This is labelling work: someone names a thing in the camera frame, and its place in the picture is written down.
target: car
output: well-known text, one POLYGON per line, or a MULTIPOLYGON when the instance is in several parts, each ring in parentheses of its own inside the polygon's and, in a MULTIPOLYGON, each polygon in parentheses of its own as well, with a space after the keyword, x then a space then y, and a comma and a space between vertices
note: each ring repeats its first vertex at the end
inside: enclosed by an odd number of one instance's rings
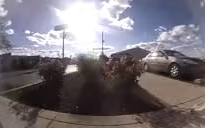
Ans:
POLYGON ((165 72, 172 78, 190 76, 193 79, 205 75, 205 61, 188 57, 174 50, 159 50, 142 59, 145 71, 165 72))

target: shrub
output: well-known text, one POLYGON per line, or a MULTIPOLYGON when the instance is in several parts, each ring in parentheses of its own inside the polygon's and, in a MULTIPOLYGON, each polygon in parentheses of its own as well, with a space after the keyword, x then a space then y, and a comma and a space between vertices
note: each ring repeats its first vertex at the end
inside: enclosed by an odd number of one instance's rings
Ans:
POLYGON ((39 64, 39 75, 46 82, 59 82, 63 80, 67 63, 60 60, 45 60, 39 64))
POLYGON ((89 80, 98 78, 98 75, 102 74, 102 65, 100 62, 85 55, 78 56, 77 66, 79 73, 89 80))
POLYGON ((104 66, 104 74, 110 79, 136 80, 143 73, 143 64, 131 56, 123 56, 120 60, 111 58, 104 66))

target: sign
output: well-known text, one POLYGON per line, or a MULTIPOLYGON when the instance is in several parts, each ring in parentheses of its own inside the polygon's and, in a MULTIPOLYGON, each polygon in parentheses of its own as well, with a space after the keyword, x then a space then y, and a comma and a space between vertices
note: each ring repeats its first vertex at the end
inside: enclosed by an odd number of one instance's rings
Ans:
POLYGON ((54 27, 54 30, 55 30, 55 31, 61 31, 61 30, 64 30, 66 27, 67 27, 67 25, 65 25, 65 24, 56 25, 56 26, 54 27))

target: sky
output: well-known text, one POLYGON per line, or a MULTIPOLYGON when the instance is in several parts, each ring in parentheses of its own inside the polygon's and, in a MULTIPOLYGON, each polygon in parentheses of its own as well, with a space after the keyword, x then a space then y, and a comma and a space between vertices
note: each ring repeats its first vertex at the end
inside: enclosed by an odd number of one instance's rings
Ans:
POLYGON ((140 47, 205 57, 204 0, 0 0, 0 17, 17 55, 99 55, 140 47))

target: light pole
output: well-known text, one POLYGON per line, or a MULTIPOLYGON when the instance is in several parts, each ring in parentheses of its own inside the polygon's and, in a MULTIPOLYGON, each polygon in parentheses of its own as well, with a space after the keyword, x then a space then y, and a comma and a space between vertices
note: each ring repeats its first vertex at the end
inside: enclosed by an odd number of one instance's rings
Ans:
POLYGON ((64 24, 56 25, 54 27, 55 31, 62 31, 62 59, 64 59, 64 51, 65 51, 65 28, 66 25, 64 24))

